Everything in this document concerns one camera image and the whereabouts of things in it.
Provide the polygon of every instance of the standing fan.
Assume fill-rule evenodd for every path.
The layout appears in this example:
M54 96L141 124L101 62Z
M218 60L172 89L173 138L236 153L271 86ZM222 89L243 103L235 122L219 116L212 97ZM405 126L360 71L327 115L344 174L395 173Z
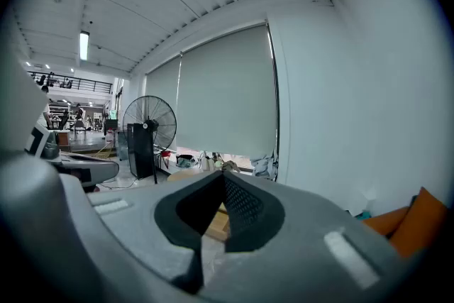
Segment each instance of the standing fan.
M159 97L139 97L126 109L123 131L127 131L131 173L139 179L153 174L157 184L155 148L166 150L177 132L172 108Z

